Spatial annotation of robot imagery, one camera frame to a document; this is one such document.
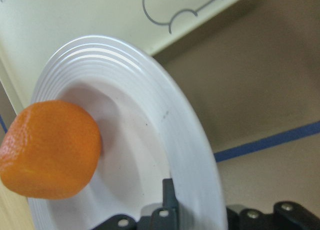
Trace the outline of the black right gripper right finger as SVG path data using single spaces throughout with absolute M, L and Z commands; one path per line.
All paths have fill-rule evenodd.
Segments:
M 302 205 L 279 201 L 272 213 L 263 213 L 243 205 L 227 208 L 228 229 L 319 229 L 320 218 Z

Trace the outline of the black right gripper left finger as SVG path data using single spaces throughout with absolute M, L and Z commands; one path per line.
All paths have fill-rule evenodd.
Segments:
M 142 216 L 139 221 L 135 221 L 129 215 L 117 214 L 94 229 L 179 229 L 179 202 L 173 180 L 163 179 L 162 185 L 162 206 L 155 209 L 151 215 Z

